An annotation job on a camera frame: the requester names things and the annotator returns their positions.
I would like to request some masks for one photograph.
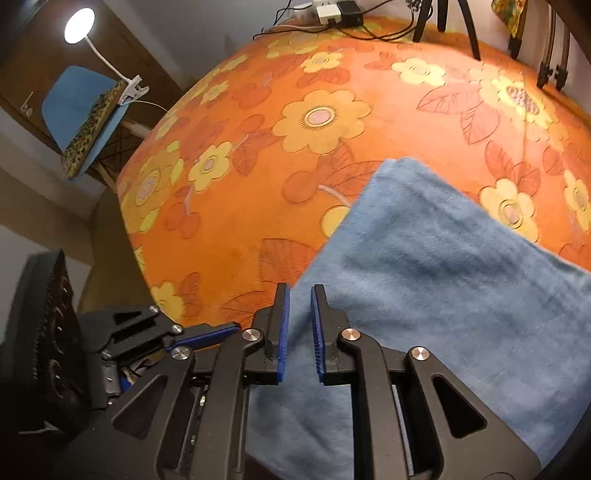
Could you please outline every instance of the yellow flower pattern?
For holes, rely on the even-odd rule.
[[[150,157],[140,168],[136,183],[121,202],[125,226],[129,233],[147,232],[168,198],[172,185],[183,171],[178,141]]]
[[[445,85],[445,70],[438,65],[429,64],[423,59],[407,59],[392,65],[392,70],[400,72],[400,78],[411,85],[428,83],[433,87]]]
[[[216,99],[217,97],[219,97],[223,92],[225,92],[228,89],[228,85],[229,85],[228,81],[214,85],[207,92],[205,92],[203,94],[203,98],[201,99],[201,103],[204,104],[204,103],[211,102],[212,100]]]
[[[156,305],[173,321],[179,322],[183,318],[183,299],[176,295],[174,285],[165,281],[162,285],[155,285],[150,288],[152,298]]]
[[[178,119],[175,115],[169,116],[165,120],[165,122],[158,128],[158,131],[156,132],[156,139],[165,136],[168,133],[168,131],[173,127],[173,125],[177,122],[177,120]]]
[[[351,208],[345,205],[337,205],[326,210],[320,221],[322,233],[324,233],[326,237],[330,237],[345,219],[350,210]]]
[[[230,70],[235,69],[241,63],[244,63],[247,60],[247,58],[248,58],[248,56],[246,56],[246,55],[240,55],[239,57],[236,57],[235,59],[229,60],[228,63],[226,63],[222,67],[222,71],[229,72]]]
[[[292,32],[289,35],[282,35],[279,40],[269,43],[267,58],[274,59],[282,55],[295,53],[303,55],[318,48],[316,35],[305,32]]]
[[[327,51],[320,51],[314,53],[312,58],[304,60],[301,64],[306,73],[316,73],[324,69],[333,69],[340,65],[340,59],[343,57],[342,53],[329,53]]]
[[[213,78],[221,72],[220,69],[215,68],[208,72],[201,80],[199,80],[191,89],[183,95],[183,97],[164,115],[165,118],[171,117],[176,114],[181,108],[187,105],[196,96],[201,95],[205,89],[209,86],[209,83]]]
[[[231,149],[232,144],[224,142],[217,147],[211,145],[201,154],[199,161],[189,171],[189,181],[193,182],[196,192],[202,192],[212,180],[219,179],[226,174],[230,167],[228,154]]]
[[[273,127],[273,133],[283,139],[283,148],[297,152],[310,147],[312,152],[325,154],[333,151],[341,138],[354,138],[363,133],[361,118],[371,108],[365,102],[353,101],[355,94],[348,90],[329,93],[315,90],[301,102],[288,104],[282,111],[285,118]]]
[[[517,186],[509,179],[500,179],[495,187],[482,189],[480,204],[495,220],[531,242],[538,241],[534,202],[526,193],[518,192]]]
[[[589,191],[583,180],[575,178],[570,170],[564,171],[564,199],[569,209],[576,215],[577,223],[585,231],[591,226],[591,203]]]
[[[144,260],[144,247],[139,247],[134,250],[135,260],[138,263],[139,270],[144,273],[146,270],[146,262]]]
[[[568,131],[558,121],[552,102],[544,101],[534,87],[529,88],[516,75],[499,74],[499,69],[487,64],[482,70],[470,70],[470,75],[480,81],[485,103],[509,117],[529,140],[547,141],[556,150],[564,150],[562,140],[569,137]]]

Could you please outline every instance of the orange table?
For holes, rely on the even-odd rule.
[[[155,301],[184,325],[248,325],[278,281],[300,278],[381,161],[406,155],[591,269],[587,126],[534,71],[480,48],[476,61],[464,35],[433,30],[420,44],[285,33],[212,70],[118,180]]]

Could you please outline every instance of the metal screw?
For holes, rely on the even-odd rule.
[[[345,340],[348,340],[349,342],[359,340],[359,338],[361,337],[360,331],[355,330],[354,328],[346,328],[340,334]]]
[[[186,360],[189,358],[189,355],[191,355],[191,350],[189,347],[181,345],[174,347],[171,353],[173,354],[173,358],[175,360]]]
[[[421,362],[429,358],[429,356],[431,355],[429,353],[429,350],[427,350],[423,346],[416,346],[415,348],[410,350],[410,354],[413,356],[414,359],[420,360]]]
[[[261,332],[259,332],[256,328],[249,328],[242,332],[242,338],[244,338],[247,342],[256,342],[259,338],[261,338]]]

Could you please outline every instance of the white lamp arm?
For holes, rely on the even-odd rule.
[[[92,42],[90,41],[90,39],[88,38],[88,36],[85,36],[84,39],[86,40],[86,43],[88,43],[88,45],[90,45],[90,48],[92,48],[92,51],[96,53],[96,56],[99,57],[103,62],[105,62],[105,64],[111,69],[113,70],[121,79],[125,80],[127,83],[131,83],[131,80],[125,76],[123,76],[123,74],[117,70],[115,67],[113,67],[113,65],[111,65],[106,58],[104,58],[104,56],[102,56],[99,51],[95,48],[95,46],[92,44]]]

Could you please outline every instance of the lamp head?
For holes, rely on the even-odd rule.
[[[68,43],[78,43],[82,40],[92,28],[95,22],[95,13],[91,8],[83,8],[78,10],[68,20],[66,29],[64,30],[64,38]]]

